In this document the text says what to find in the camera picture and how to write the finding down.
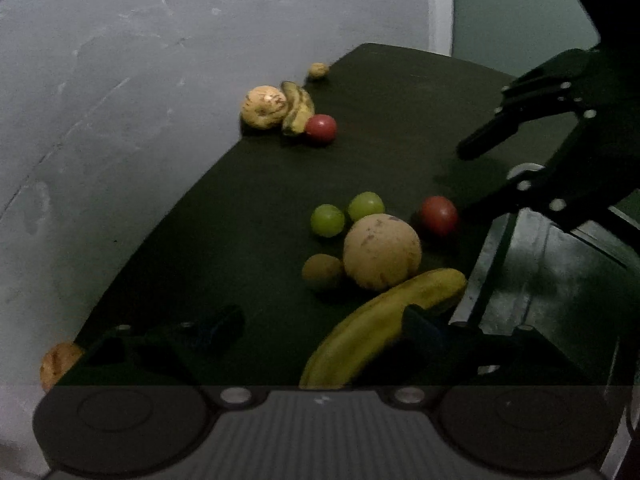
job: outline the green ball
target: green ball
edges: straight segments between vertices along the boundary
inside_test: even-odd
[[[378,195],[372,191],[365,191],[351,200],[347,212],[349,213],[351,220],[357,222],[365,216],[385,212],[385,205]]]
[[[343,229],[344,214],[335,205],[319,205],[311,215],[311,230],[318,236],[331,238]]]

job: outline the cherry tomato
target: cherry tomato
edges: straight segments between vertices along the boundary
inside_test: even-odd
[[[311,117],[305,126],[309,138],[320,144],[329,144],[335,139],[338,125],[335,119],[329,115],[316,114]]]
[[[429,231],[445,237],[456,230],[458,211],[451,200],[443,196],[431,196],[422,203],[420,219]]]

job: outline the robotic hand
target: robotic hand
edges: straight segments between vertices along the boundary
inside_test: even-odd
[[[472,160],[526,121],[574,112],[578,125],[539,171],[514,176],[463,215],[493,219],[529,207],[565,231],[591,219],[640,252],[638,227],[610,209],[640,183],[640,0],[580,0],[600,36],[502,89],[495,118],[458,145]]]

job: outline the yellow banana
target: yellow banana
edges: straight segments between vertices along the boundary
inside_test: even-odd
[[[402,330],[402,313],[409,304],[423,309],[457,304],[466,288],[464,274],[455,269],[424,272],[380,294],[347,316],[320,344],[306,363],[301,388],[341,388]]]
[[[280,88],[289,107],[282,121],[282,133],[298,136],[305,131],[306,122],[316,113],[316,107],[308,92],[296,83],[283,81]]]

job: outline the black table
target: black table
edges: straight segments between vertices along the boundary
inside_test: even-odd
[[[456,158],[457,143],[492,117],[511,80],[427,52],[356,48],[327,81],[307,86],[317,111],[337,120],[337,140],[313,148],[276,134],[243,137],[141,245],[76,342],[88,347],[119,324],[144,330],[237,303],[244,335],[223,358],[203,360],[202,376],[211,384],[297,384],[319,342],[372,297],[348,286],[321,299],[305,287],[300,270],[309,256],[342,253],[343,237],[311,234],[313,209],[345,208],[372,190],[387,212],[408,220],[426,196],[442,194],[463,208],[516,164],[544,164],[573,117],[526,124],[473,162]],[[488,227],[463,224],[455,243],[425,244],[422,268],[455,267],[468,276]]]

